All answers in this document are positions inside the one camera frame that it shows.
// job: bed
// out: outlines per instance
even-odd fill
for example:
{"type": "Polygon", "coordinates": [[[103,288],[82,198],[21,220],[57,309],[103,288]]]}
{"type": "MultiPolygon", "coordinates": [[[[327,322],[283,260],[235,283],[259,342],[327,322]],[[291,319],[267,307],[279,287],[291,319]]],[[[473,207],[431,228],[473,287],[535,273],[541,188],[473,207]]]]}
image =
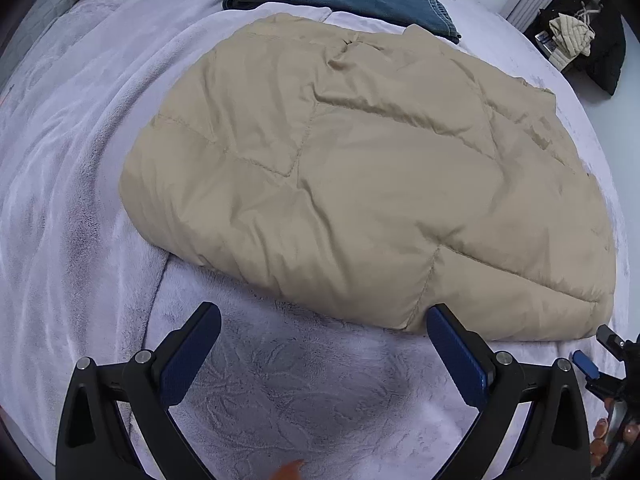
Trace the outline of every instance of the bed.
{"type": "MultiPolygon", "coordinates": [[[[607,203],[617,247],[611,326],[630,336],[623,216],[577,97],[500,16],[472,0],[440,1],[462,34],[458,48],[556,94],[558,117],[607,203]]],[[[299,458],[307,479],[430,478],[475,417],[424,336],[321,317],[193,267],[148,245],[120,204],[124,156],[172,84],[217,42],[276,12],[402,31],[278,3],[222,11],[222,0],[81,0],[0,94],[0,405],[50,462],[75,361],[106,364],[155,348],[203,300],[219,306],[222,334],[172,415],[218,478],[266,478],[299,458]]],[[[580,348],[600,369],[620,371],[593,338],[491,345],[540,364],[580,348]]],[[[594,424],[602,408],[584,400],[594,424]]],[[[504,466],[524,415],[488,478],[504,466]]],[[[125,417],[143,465],[160,478],[125,417]]]]}

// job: bedsheet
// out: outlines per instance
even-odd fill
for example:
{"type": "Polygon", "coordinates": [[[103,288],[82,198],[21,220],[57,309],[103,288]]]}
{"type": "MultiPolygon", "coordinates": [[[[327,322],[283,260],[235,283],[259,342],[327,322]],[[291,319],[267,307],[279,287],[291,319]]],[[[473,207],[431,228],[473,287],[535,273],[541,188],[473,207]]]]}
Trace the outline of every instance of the bedsheet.
{"type": "MultiPolygon", "coordinates": [[[[558,116],[607,202],[618,248],[612,325],[624,333],[623,218],[580,103],[502,18],[469,0],[440,1],[463,35],[459,48],[558,96],[558,116]]],[[[307,479],[430,478],[475,413],[428,339],[323,318],[168,258],[144,243],[120,205],[117,180],[138,130],[184,70],[237,28],[285,11],[357,30],[402,30],[283,4],[220,12],[221,2],[82,0],[7,84],[0,97],[0,405],[53,462],[76,359],[88,354],[105,364],[154,348],[210,300],[222,311],[223,333],[172,413],[215,475],[257,480],[305,458],[307,479]]],[[[582,348],[607,372],[619,368],[593,339],[494,346],[542,363],[582,348]]],[[[600,407],[589,396],[586,403],[593,422],[600,407]]],[[[132,439],[153,470],[134,421],[132,439]]]]}

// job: clothing pile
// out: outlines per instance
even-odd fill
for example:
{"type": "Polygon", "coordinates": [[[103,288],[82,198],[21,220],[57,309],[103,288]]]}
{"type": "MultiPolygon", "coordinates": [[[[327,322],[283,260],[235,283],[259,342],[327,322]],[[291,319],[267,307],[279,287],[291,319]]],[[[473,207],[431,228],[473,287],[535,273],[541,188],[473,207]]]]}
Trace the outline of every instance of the clothing pile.
{"type": "Polygon", "coordinates": [[[565,20],[564,27],[569,30],[572,29],[572,24],[577,25],[572,34],[578,41],[570,42],[571,53],[563,46],[556,54],[556,59],[550,61],[562,70],[565,62],[569,62],[572,54],[577,52],[572,66],[584,70],[598,86],[613,95],[618,86],[626,51],[620,12],[611,0],[552,0],[546,9],[540,10],[537,18],[525,31],[525,36],[536,44],[535,36],[545,30],[561,45],[564,41],[562,38],[565,37],[561,32],[562,20],[565,20]],[[573,19],[560,18],[561,15],[573,19]]]}

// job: jacket seam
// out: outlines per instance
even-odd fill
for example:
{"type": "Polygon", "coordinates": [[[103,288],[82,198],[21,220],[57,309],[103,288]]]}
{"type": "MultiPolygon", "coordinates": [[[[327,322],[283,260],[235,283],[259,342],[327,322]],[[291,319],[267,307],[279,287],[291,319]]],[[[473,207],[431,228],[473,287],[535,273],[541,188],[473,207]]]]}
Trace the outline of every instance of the jacket seam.
{"type": "Polygon", "coordinates": [[[436,13],[436,16],[438,16],[442,21],[443,25],[447,27],[447,32],[449,33],[449,35],[452,38],[455,38],[457,36],[456,35],[457,31],[454,27],[452,27],[451,18],[445,15],[445,13],[443,12],[443,8],[440,8],[441,4],[439,4],[439,1],[438,0],[427,0],[427,1],[429,2],[429,6],[433,10],[433,12],[436,13]]]}
{"type": "Polygon", "coordinates": [[[580,296],[576,296],[575,294],[571,294],[570,292],[563,292],[561,290],[557,290],[557,289],[553,288],[552,286],[545,285],[544,283],[539,283],[539,282],[537,282],[535,280],[532,280],[531,278],[527,278],[526,276],[518,274],[517,272],[513,272],[512,270],[503,269],[501,267],[495,266],[495,265],[490,264],[488,262],[484,262],[482,260],[479,260],[478,258],[470,256],[469,254],[461,253],[460,251],[455,250],[453,247],[450,247],[447,244],[440,244],[438,248],[441,248],[441,247],[444,247],[444,248],[448,249],[449,251],[451,251],[452,253],[459,254],[460,256],[464,256],[465,258],[469,258],[470,260],[473,260],[473,261],[475,261],[475,262],[477,262],[479,264],[485,265],[485,266],[490,267],[492,269],[501,270],[502,272],[506,272],[507,274],[511,274],[512,276],[516,276],[518,278],[522,278],[523,280],[527,280],[528,282],[533,283],[534,285],[542,286],[544,288],[548,288],[549,290],[552,290],[553,292],[556,292],[558,294],[563,294],[564,296],[568,296],[569,298],[574,298],[574,300],[578,300],[578,301],[581,301],[583,303],[593,303],[593,304],[600,303],[600,300],[588,300],[587,298],[581,298],[580,296]]]}
{"type": "Polygon", "coordinates": [[[341,38],[340,36],[338,36],[337,40],[334,39],[335,44],[331,44],[331,43],[328,43],[326,41],[317,41],[314,38],[295,38],[295,37],[292,37],[292,36],[276,36],[276,35],[273,35],[273,34],[268,34],[268,33],[263,33],[263,32],[253,32],[251,30],[246,31],[245,34],[248,35],[248,36],[251,36],[253,38],[260,38],[260,39],[266,40],[266,41],[285,40],[286,42],[295,41],[297,43],[303,43],[303,44],[309,44],[309,45],[315,45],[315,46],[323,46],[328,50],[332,49],[332,48],[334,48],[334,49],[335,48],[342,49],[341,43],[345,43],[345,44],[354,43],[353,40],[345,40],[344,38],[341,38]]]}
{"type": "MultiPolygon", "coordinates": [[[[318,102],[315,101],[314,102],[314,106],[311,110],[311,113],[309,114],[309,120],[308,123],[306,124],[306,129],[305,129],[305,133],[302,135],[302,138],[300,139],[300,145],[298,146],[297,150],[296,150],[296,155],[293,157],[291,164],[289,166],[289,169],[287,170],[286,173],[283,173],[282,171],[278,171],[278,170],[274,170],[273,168],[269,168],[268,166],[265,166],[263,163],[259,162],[258,160],[252,159],[252,158],[247,158],[244,156],[239,156],[237,153],[233,153],[230,149],[230,147],[226,147],[226,148],[222,148],[220,149],[220,153],[222,153],[223,155],[228,155],[228,156],[232,156],[235,160],[241,160],[243,162],[247,162],[249,164],[252,164],[253,166],[257,166],[258,168],[262,168],[265,171],[269,171],[270,173],[274,173],[277,174],[279,176],[282,176],[284,178],[287,178],[289,176],[291,176],[291,173],[293,172],[293,169],[296,167],[296,163],[298,162],[298,160],[300,159],[300,156],[302,154],[302,148],[306,143],[306,140],[308,139],[309,135],[311,134],[311,123],[313,118],[315,117],[315,113],[316,113],[316,108],[318,108],[318,102]]],[[[212,146],[216,146],[218,144],[218,142],[215,139],[209,139],[209,137],[203,135],[201,132],[199,132],[198,130],[196,130],[195,128],[193,128],[192,126],[189,126],[186,122],[184,122],[181,119],[176,119],[174,117],[170,117],[168,115],[164,115],[164,114],[157,114],[156,117],[167,120],[167,121],[171,121],[174,122],[176,124],[180,124],[180,126],[183,126],[184,128],[186,128],[187,130],[189,130],[190,132],[197,134],[197,136],[201,137],[202,139],[206,140],[209,144],[211,144],[212,146]]]]}
{"type": "Polygon", "coordinates": [[[354,107],[350,107],[347,105],[342,105],[342,104],[336,104],[336,103],[332,103],[329,101],[323,101],[318,99],[318,103],[319,104],[323,104],[325,106],[329,106],[329,107],[335,107],[335,108],[342,108],[343,110],[354,110],[356,112],[363,112],[365,114],[372,114],[375,115],[377,117],[382,117],[383,119],[389,119],[395,123],[398,124],[406,124],[407,126],[411,126],[412,128],[419,128],[420,130],[428,130],[428,131],[432,131],[435,135],[440,136],[440,137],[450,137],[451,139],[456,139],[459,142],[461,142],[464,146],[466,146],[467,148],[469,148],[470,150],[474,150],[476,153],[479,153],[479,155],[485,156],[486,158],[496,162],[496,158],[492,157],[491,155],[489,155],[488,153],[484,153],[482,151],[480,151],[479,148],[476,148],[475,146],[469,144],[468,142],[466,142],[465,139],[463,139],[462,137],[459,137],[455,134],[447,134],[447,133],[438,133],[438,131],[436,130],[436,128],[433,127],[432,124],[429,125],[421,125],[421,124],[411,124],[409,121],[401,121],[396,117],[393,117],[392,115],[388,115],[388,114],[383,114],[377,110],[374,109],[368,109],[368,108],[354,108],[354,107]]]}
{"type": "Polygon", "coordinates": [[[420,309],[420,301],[422,300],[424,291],[427,290],[427,285],[429,285],[429,282],[431,281],[431,276],[433,275],[433,271],[436,268],[436,258],[438,257],[438,253],[440,252],[441,247],[442,245],[439,245],[433,251],[433,256],[431,257],[431,266],[429,268],[429,272],[427,273],[427,277],[424,280],[424,285],[422,286],[422,290],[420,291],[420,296],[418,296],[418,299],[415,300],[415,305],[412,308],[411,314],[409,315],[409,319],[407,320],[403,330],[406,330],[411,326],[411,323],[414,322],[415,316],[417,316],[418,314],[418,310],[420,309]]]}

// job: fleece blanket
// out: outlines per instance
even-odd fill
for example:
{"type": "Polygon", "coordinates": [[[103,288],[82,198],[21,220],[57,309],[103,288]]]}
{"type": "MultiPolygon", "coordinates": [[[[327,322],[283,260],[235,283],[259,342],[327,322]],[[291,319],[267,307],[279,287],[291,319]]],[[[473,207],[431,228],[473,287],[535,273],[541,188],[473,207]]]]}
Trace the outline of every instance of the fleece blanket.
{"type": "MultiPolygon", "coordinates": [[[[558,117],[606,198],[618,250],[612,326],[631,336],[622,213],[580,103],[500,17],[468,0],[440,1],[460,28],[462,49],[555,92],[558,117]]],[[[225,319],[223,335],[173,413],[214,474],[266,478],[300,457],[307,479],[428,478],[475,413],[426,338],[274,304],[168,260],[120,205],[124,157],[173,83],[217,42],[285,7],[221,9],[222,0],[82,0],[0,94],[0,405],[53,462],[76,359],[88,354],[105,364],[154,348],[210,299],[225,319]]],[[[402,31],[329,9],[286,9],[357,30],[402,31]]],[[[616,372],[593,339],[498,346],[544,363],[583,348],[616,372]]],[[[602,407],[586,400],[593,422],[602,407]]],[[[132,433],[142,446],[134,424],[132,433]]]]}

